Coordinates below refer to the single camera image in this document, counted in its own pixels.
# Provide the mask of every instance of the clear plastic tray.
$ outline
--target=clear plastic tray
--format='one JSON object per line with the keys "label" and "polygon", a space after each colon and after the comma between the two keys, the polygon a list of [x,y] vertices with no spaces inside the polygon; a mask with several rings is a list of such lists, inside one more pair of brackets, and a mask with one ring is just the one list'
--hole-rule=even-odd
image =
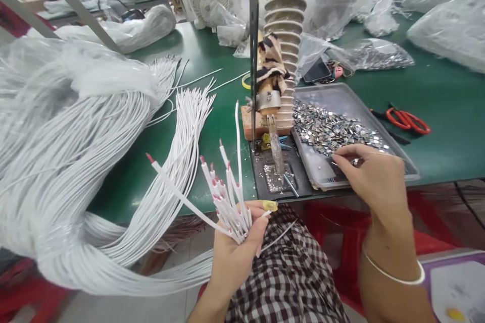
{"label": "clear plastic tray", "polygon": [[[304,103],[324,107],[328,111],[337,114],[346,114],[351,118],[358,118],[362,124],[371,130],[378,132],[390,147],[388,152],[397,155],[406,163],[406,182],[419,179],[419,172],[411,159],[404,153],[398,143],[386,131],[384,126],[372,115],[370,110],[361,99],[344,83],[332,83],[310,87],[298,87],[294,97]],[[294,129],[292,130],[295,143],[305,165],[310,183],[315,189],[337,189],[349,186],[337,167],[333,167],[331,158],[318,153],[311,145],[303,143]]]}

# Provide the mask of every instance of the hand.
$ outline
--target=hand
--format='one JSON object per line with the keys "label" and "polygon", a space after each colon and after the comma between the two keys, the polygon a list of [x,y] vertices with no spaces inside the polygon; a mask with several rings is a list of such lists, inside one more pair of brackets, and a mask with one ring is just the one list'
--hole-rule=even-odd
{"label": "hand", "polygon": [[247,201],[251,210],[253,225],[245,241],[238,245],[232,238],[216,231],[214,235],[214,257],[211,279],[207,285],[222,301],[229,301],[251,273],[254,256],[259,257],[268,219],[261,217],[265,212],[263,201]]}
{"label": "hand", "polygon": [[[354,191],[375,213],[390,209],[392,212],[408,211],[401,158],[362,144],[344,146],[332,157]],[[354,158],[361,158],[357,167],[349,161]]]}

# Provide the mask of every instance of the metal debris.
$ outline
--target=metal debris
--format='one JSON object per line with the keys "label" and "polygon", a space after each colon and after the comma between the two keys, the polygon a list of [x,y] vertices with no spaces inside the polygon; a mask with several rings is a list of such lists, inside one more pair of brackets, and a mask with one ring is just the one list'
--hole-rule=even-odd
{"label": "metal debris", "polygon": [[345,114],[336,114],[323,107],[295,100],[293,118],[301,140],[325,156],[331,156],[344,145],[355,143],[372,146],[381,152],[389,149],[378,132]]}

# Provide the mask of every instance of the checkered fabric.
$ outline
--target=checkered fabric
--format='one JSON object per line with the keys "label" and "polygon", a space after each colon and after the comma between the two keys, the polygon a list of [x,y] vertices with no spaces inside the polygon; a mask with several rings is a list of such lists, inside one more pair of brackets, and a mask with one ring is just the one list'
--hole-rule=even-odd
{"label": "checkered fabric", "polygon": [[263,246],[248,280],[233,295],[226,322],[349,323],[327,256],[289,206],[271,214]]}

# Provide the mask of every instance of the green table surface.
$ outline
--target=green table surface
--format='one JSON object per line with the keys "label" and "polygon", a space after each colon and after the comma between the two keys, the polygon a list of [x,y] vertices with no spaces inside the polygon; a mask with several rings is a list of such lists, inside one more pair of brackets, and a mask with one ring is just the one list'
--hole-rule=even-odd
{"label": "green table surface", "polygon": [[[406,39],[406,31],[418,19],[399,18],[397,32],[383,39],[406,49],[416,62],[414,67],[399,70],[358,71],[343,80],[363,102],[378,111],[385,111],[392,101],[399,108],[424,120],[431,134],[420,138],[390,127],[412,141],[402,148],[419,169],[421,178],[413,185],[442,183],[485,177],[485,129],[480,117],[485,115],[485,75],[473,73],[451,61],[415,47]],[[350,24],[337,45],[358,38],[368,38],[363,27]],[[249,70],[249,59],[233,57],[234,49],[221,47],[217,35],[210,29],[196,30],[191,23],[178,24],[175,31],[152,45],[135,52],[132,57],[141,61],[165,54],[190,59],[182,77],[182,84],[204,74],[223,68],[216,74],[216,85],[222,84]],[[190,87],[204,87],[210,77]],[[231,164],[236,165],[236,137],[234,105],[237,99],[245,103],[250,92],[236,80],[217,91],[214,109],[202,130],[200,154],[214,162],[216,171],[223,172],[218,139],[222,138]],[[157,115],[170,110],[167,102]],[[115,223],[127,223],[145,194],[155,172],[145,156],[149,152],[162,164],[168,155],[175,132],[176,113],[155,126],[146,128],[132,148],[107,175],[103,186],[89,206],[89,211]],[[245,199],[256,198],[254,176],[247,142],[242,135],[241,153]],[[334,196],[336,192],[315,191],[314,197]],[[198,168],[189,199],[203,212],[214,211],[203,174]],[[184,207],[182,214],[190,213]]]}

